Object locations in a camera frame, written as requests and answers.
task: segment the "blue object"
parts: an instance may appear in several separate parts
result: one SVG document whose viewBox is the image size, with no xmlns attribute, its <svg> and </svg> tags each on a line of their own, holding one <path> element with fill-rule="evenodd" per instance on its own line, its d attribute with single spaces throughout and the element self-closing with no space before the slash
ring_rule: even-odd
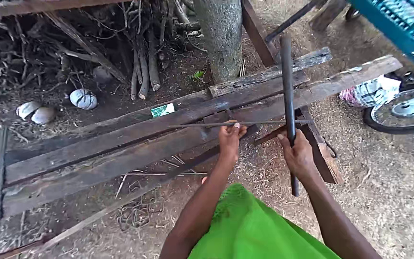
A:
<svg viewBox="0 0 414 259">
<path fill-rule="evenodd" d="M 350 0 L 414 62 L 414 0 Z"/>
</svg>

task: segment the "wheel hub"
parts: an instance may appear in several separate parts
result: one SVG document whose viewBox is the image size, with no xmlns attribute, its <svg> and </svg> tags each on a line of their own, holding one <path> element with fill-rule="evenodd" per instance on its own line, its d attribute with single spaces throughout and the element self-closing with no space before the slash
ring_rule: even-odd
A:
<svg viewBox="0 0 414 259">
<path fill-rule="evenodd" d="M 397 105 L 394 105 L 394 107 L 392 108 L 392 114 L 394 114 L 397 117 L 412 118 L 414 117 L 414 103 L 407 104 L 405 102 L 402 102 Z"/>
</svg>

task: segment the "green shirt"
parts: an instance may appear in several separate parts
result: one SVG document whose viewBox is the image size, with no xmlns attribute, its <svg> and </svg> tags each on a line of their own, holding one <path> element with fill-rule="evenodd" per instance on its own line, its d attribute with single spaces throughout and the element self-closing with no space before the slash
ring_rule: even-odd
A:
<svg viewBox="0 0 414 259">
<path fill-rule="evenodd" d="M 330 248 L 279 216 L 240 184 L 222 193 L 209 231 L 189 258 L 339 259 Z"/>
</svg>

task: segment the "pile of branches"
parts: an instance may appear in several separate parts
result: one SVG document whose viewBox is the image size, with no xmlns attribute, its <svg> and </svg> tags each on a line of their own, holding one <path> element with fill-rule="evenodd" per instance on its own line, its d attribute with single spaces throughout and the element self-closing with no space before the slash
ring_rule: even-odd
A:
<svg viewBox="0 0 414 259">
<path fill-rule="evenodd" d="M 98 64 L 130 87 L 132 100 L 146 99 L 150 88 L 161 87 L 159 71 L 167 67 L 158 65 L 159 51 L 177 34 L 200 29 L 186 15 L 192 3 L 183 1 L 133 0 L 0 19 L 0 99 L 23 89 L 45 94 L 84 87 L 81 77 Z M 59 26 L 59 19 L 75 32 Z"/>
</svg>

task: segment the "bicycle tire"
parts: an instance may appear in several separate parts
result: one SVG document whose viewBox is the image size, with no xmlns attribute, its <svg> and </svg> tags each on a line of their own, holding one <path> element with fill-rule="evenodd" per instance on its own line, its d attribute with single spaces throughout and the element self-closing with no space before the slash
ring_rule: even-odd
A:
<svg viewBox="0 0 414 259">
<path fill-rule="evenodd" d="M 414 89 L 414 86 L 406 86 L 406 90 Z M 363 110 L 363 122 L 371 127 L 372 129 L 394 134 L 394 135 L 407 135 L 407 134 L 414 134 L 414 126 L 408 126 L 408 127 L 391 127 L 391 126 L 384 126 L 380 123 L 377 123 L 372 118 L 372 109 L 373 107 L 366 108 Z"/>
</svg>

